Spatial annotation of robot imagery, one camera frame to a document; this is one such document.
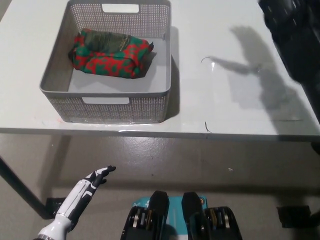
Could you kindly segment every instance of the basket handle hole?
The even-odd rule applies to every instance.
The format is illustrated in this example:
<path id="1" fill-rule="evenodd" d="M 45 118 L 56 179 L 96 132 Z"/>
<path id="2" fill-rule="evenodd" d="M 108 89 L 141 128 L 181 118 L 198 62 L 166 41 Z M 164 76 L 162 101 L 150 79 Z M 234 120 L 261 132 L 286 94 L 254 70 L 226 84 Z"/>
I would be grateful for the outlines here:
<path id="1" fill-rule="evenodd" d="M 128 97 L 83 97 L 83 102 L 85 104 L 129 104 L 130 100 Z"/>
<path id="2" fill-rule="evenodd" d="M 137 14 L 139 13 L 139 5 L 138 4 L 102 4 L 102 10 L 105 13 Z"/>

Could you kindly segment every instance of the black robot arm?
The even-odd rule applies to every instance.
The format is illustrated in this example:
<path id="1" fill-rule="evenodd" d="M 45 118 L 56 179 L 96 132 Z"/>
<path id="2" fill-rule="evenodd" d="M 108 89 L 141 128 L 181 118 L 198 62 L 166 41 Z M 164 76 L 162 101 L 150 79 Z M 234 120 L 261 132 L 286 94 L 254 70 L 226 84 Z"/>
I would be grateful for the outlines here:
<path id="1" fill-rule="evenodd" d="M 320 122 L 320 0 L 260 0 L 265 25 Z"/>

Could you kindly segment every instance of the gray plastic basket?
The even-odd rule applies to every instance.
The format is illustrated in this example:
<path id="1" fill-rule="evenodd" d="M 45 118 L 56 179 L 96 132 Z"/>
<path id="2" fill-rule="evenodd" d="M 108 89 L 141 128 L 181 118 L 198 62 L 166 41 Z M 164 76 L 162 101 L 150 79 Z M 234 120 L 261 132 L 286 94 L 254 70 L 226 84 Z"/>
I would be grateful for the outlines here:
<path id="1" fill-rule="evenodd" d="M 73 69 L 68 52 L 83 28 L 153 42 L 155 54 L 150 55 L 153 60 L 145 77 L 125 79 Z M 71 0 L 40 89 L 65 122 L 160 123 L 166 117 L 171 87 L 170 35 L 167 0 Z"/>

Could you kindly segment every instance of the gray floor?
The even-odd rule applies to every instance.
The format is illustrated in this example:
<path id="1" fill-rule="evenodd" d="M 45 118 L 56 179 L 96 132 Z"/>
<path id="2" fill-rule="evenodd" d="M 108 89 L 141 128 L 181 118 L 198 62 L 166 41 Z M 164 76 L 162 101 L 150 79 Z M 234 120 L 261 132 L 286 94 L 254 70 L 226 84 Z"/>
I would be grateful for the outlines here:
<path id="1" fill-rule="evenodd" d="M 10 0 L 0 0 L 0 19 Z M 244 240 L 320 239 L 282 229 L 277 206 L 320 208 L 320 157 L 308 143 L 0 134 L 0 155 L 43 201 L 65 197 L 91 171 L 115 165 L 68 240 L 118 240 L 137 198 L 197 191 L 229 206 Z M 33 239 L 48 221 L 0 178 L 0 239 Z"/>

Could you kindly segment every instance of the white robotic hand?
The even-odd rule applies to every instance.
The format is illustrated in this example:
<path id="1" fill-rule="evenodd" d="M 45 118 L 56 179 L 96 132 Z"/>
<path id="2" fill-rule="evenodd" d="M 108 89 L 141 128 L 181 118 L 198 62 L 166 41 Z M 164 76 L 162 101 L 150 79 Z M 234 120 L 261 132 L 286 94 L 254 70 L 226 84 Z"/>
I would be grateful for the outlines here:
<path id="1" fill-rule="evenodd" d="M 65 240 L 67 233 L 77 225 L 99 185 L 107 181 L 104 177 L 114 170 L 115 166 L 104 167 L 80 180 L 64 200 L 54 221 L 39 232 L 37 240 Z"/>

